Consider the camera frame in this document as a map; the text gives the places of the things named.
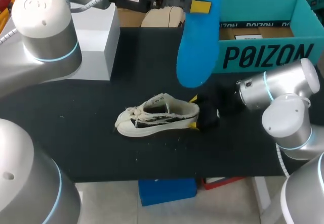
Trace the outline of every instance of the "teal cardboard box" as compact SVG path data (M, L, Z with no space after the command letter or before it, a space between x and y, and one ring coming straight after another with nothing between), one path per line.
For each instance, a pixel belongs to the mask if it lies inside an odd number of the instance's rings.
M222 0L220 29L268 27L290 28L292 36L220 40L214 73L265 71L300 58L317 64L324 28L306 0Z

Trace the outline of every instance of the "white cable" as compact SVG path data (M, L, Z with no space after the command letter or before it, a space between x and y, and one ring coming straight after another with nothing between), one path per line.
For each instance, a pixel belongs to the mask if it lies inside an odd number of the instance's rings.
M279 147L279 145L277 143L275 144L275 147L277 149L278 160L279 160L280 166L281 166L281 168L283 170L283 173L285 174L286 178L289 178L290 175L289 175L289 173L288 173L288 171L286 169L285 163L284 163L284 161L282 159L280 147Z
M2 45L4 42L6 42L9 38L11 38L12 36L14 36L17 33L17 29L13 29L11 30L9 33L7 33L5 36L3 36L2 38L0 38L0 45Z
M71 12L72 13L81 13L81 12L84 12L84 11L88 10L89 8L94 7L96 4L98 4L101 1L104 1L104 0L92 0L92 1L88 2L87 4L85 4L82 7L72 8L71 9Z

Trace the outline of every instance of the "white block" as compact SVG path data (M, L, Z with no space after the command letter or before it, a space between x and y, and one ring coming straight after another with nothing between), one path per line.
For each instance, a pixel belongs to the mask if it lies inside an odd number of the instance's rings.
M120 23L115 4L106 10L91 8L72 14L82 51L82 65L70 79L110 80Z

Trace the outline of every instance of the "shoe sole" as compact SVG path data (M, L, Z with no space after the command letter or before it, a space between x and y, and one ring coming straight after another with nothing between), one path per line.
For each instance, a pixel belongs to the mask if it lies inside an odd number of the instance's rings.
M169 124L162 124L162 125L156 125L151 126L147 128L137 128L136 131L125 131L123 129L120 129L117 127L117 130L120 134L126 137L147 137L152 134L170 130L170 129L187 129L190 128L190 124L197 121L198 117L190 118L190 119L184 119L181 121L169 123Z

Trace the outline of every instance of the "black mat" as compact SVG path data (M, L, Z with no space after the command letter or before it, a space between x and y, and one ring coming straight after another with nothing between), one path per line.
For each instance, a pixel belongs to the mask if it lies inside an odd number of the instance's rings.
M170 131L130 139L113 131L118 114L162 92L190 100L176 78L181 29L122 28L111 82L65 80L0 101L0 118L29 132L76 182L145 178L282 175L261 112L222 119L207 134ZM213 75L232 83L248 74ZM324 90L312 98L312 123L324 124ZM302 163L287 161L289 172Z

